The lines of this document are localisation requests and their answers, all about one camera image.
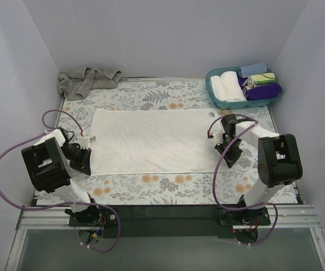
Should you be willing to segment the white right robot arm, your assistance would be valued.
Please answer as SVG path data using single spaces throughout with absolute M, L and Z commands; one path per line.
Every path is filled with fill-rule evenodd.
M 216 139 L 215 149 L 220 153 L 216 164 L 224 161 L 227 167 L 239 160 L 242 141 L 257 150 L 258 179 L 233 207 L 218 204 L 221 225 L 267 225 L 270 222 L 266 206 L 282 188 L 301 179 L 303 169 L 296 138 L 292 134 L 271 132 L 258 125 L 257 120 L 241 114 L 228 114 L 216 119 L 223 130 L 207 131 L 209 139 Z

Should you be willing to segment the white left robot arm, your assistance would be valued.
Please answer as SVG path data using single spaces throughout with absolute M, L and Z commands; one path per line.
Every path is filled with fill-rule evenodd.
M 102 218 L 94 199 L 72 180 L 72 170 L 91 175 L 90 138 L 82 137 L 82 143 L 72 143 L 63 128 L 54 129 L 32 146 L 22 149 L 29 177 L 37 191 L 60 197 L 70 206 L 67 214 L 76 221 L 90 226 Z

